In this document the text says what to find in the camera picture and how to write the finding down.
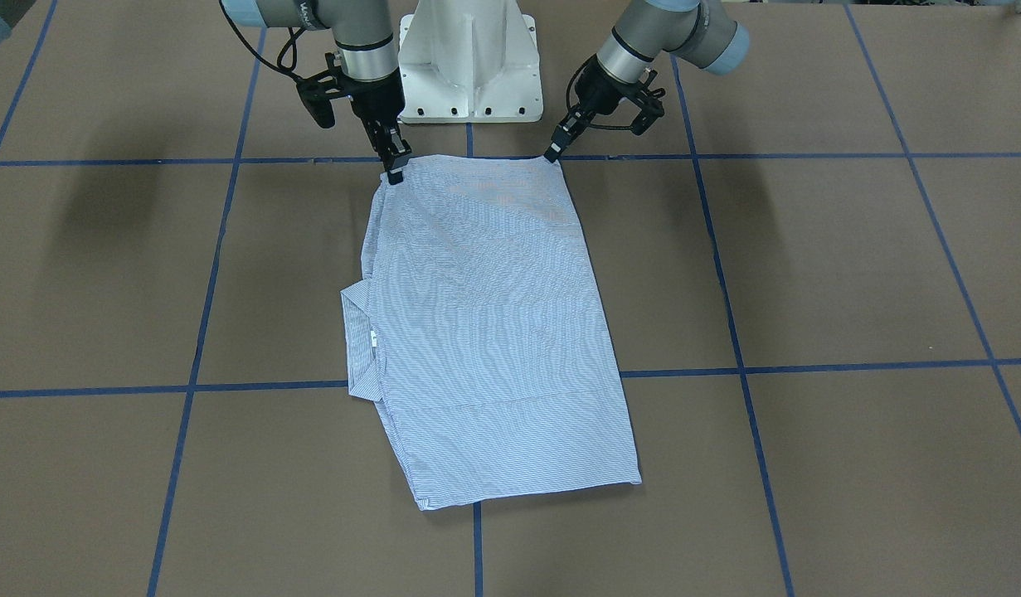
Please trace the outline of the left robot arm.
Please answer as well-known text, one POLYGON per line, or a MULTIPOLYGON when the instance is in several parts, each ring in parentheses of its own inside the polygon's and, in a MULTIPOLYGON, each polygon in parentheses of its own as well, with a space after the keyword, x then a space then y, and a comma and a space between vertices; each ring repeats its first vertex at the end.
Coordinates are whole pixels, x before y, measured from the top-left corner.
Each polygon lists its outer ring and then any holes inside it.
POLYGON ((712 74, 733 72, 746 58, 749 31, 727 15, 720 1, 631 1, 600 49, 566 85, 567 113, 543 156, 555 163, 587 129, 643 135, 665 114, 664 90, 653 87, 653 63, 663 53, 712 74), (630 125, 597 125, 630 103, 630 125))

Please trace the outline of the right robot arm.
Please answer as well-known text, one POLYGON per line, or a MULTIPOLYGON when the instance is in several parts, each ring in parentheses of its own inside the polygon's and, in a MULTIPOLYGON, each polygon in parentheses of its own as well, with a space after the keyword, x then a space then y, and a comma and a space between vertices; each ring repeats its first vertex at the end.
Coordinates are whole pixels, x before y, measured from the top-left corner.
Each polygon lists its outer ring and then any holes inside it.
POLYGON ((334 102, 348 99, 388 184, 404 181, 414 152, 401 136, 406 97, 387 1, 221 1, 218 7, 249 53, 293 81, 301 104, 321 129, 334 128, 334 102), (284 54, 265 60, 246 41, 242 27, 287 30, 284 54), (336 50, 325 56, 324 71, 305 78, 295 71, 295 63, 284 60, 308 32, 331 33, 336 50))

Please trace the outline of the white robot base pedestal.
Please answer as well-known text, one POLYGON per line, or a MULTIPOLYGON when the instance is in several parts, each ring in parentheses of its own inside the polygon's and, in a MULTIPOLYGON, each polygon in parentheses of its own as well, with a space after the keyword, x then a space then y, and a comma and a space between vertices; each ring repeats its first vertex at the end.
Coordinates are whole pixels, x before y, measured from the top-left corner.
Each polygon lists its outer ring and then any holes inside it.
POLYGON ((532 125, 544 101, 536 20, 515 1, 420 1, 399 22, 404 125, 532 125))

